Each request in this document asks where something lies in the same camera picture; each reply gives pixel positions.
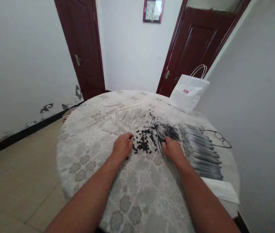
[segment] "dark red door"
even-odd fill
[[[185,13],[159,94],[169,97],[182,74],[191,75],[199,65],[210,68],[235,14],[191,7]],[[202,71],[195,77],[201,78]]]
[[[85,100],[105,92],[95,0],[55,0]]]

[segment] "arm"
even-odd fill
[[[166,137],[164,153],[173,161],[182,179],[186,200],[197,232],[239,232],[218,198],[184,156],[179,143]]]
[[[120,135],[112,154],[48,226],[46,232],[94,232],[102,219],[111,184],[132,151],[133,134]]]

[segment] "eyeglasses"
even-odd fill
[[[218,140],[220,140],[221,143],[222,143],[222,146],[220,146],[220,145],[214,145],[214,144],[213,144],[213,146],[218,146],[218,147],[223,147],[223,148],[232,148],[232,145],[230,144],[230,142],[229,142],[227,139],[225,139],[219,132],[213,131],[213,130],[204,129],[204,130],[202,130],[202,133],[203,133],[204,131],[213,132],[213,133],[214,133],[214,136],[215,136]]]

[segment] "tiled floor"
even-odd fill
[[[0,152],[0,232],[42,232],[65,205],[56,171],[62,119]]]

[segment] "doorway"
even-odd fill
[[[105,93],[95,0],[55,0],[84,100]]]
[[[220,8],[223,2],[212,0],[209,4]],[[170,97],[182,74],[191,75],[202,64],[209,69],[249,2],[230,1],[226,9],[218,10],[203,9],[202,1],[183,0],[157,94]],[[201,78],[202,73],[200,70],[195,77]]]

